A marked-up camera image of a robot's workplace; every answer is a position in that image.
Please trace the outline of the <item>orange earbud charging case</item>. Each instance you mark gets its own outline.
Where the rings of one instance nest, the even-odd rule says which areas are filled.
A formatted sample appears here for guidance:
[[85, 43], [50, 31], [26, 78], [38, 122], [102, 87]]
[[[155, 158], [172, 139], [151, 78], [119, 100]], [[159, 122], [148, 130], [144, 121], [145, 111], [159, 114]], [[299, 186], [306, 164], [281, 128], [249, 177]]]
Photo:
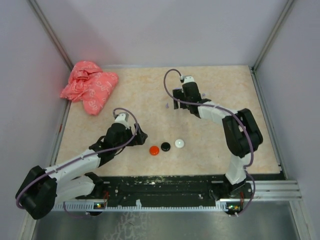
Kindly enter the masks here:
[[160, 152], [160, 149], [159, 149], [159, 147], [156, 146], [156, 145], [153, 145], [153, 146], [151, 146], [151, 147], [149, 148], [149, 153], [150, 153], [152, 156], [158, 155], [159, 152]]

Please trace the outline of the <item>black earbud charging case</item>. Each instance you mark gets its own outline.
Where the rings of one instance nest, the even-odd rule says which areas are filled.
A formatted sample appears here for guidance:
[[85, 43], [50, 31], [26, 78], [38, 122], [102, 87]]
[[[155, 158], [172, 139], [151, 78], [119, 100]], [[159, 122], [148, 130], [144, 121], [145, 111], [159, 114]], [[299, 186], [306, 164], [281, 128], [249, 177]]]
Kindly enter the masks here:
[[171, 149], [171, 145], [169, 142], [163, 142], [160, 147], [164, 152], [168, 152]]

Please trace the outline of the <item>white earbud charging case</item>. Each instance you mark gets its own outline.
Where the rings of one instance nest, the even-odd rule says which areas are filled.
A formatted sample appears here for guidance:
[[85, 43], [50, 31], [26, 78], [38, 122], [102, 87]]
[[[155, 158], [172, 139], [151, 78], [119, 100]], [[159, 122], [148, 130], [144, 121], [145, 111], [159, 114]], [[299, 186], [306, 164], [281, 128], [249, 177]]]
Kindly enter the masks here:
[[176, 139], [174, 145], [176, 148], [181, 149], [185, 146], [185, 142], [183, 139]]

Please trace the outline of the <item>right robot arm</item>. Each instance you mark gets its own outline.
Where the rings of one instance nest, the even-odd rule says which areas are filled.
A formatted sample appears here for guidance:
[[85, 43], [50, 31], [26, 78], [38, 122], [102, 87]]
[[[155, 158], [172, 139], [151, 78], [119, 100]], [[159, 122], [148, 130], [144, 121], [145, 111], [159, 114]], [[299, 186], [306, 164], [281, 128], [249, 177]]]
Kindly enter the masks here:
[[235, 198], [246, 182], [246, 170], [253, 164], [254, 152], [263, 143], [262, 133], [252, 112], [247, 108], [231, 110], [208, 98], [202, 98], [195, 82], [187, 82], [182, 88], [173, 89], [172, 98], [175, 110], [187, 109], [200, 119], [222, 125], [226, 145], [231, 153], [223, 192], [227, 197]]

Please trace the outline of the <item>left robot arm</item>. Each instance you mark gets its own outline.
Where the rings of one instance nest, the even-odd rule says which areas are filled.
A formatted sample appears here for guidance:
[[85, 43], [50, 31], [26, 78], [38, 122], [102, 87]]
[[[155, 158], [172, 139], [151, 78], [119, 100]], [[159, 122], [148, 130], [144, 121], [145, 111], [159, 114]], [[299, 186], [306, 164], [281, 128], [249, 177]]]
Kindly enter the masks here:
[[138, 123], [134, 124], [134, 128], [113, 123], [105, 135], [79, 156], [47, 168], [33, 167], [15, 195], [17, 207], [39, 220], [59, 203], [101, 197], [104, 182], [93, 170], [110, 162], [125, 147], [145, 143], [148, 135]]

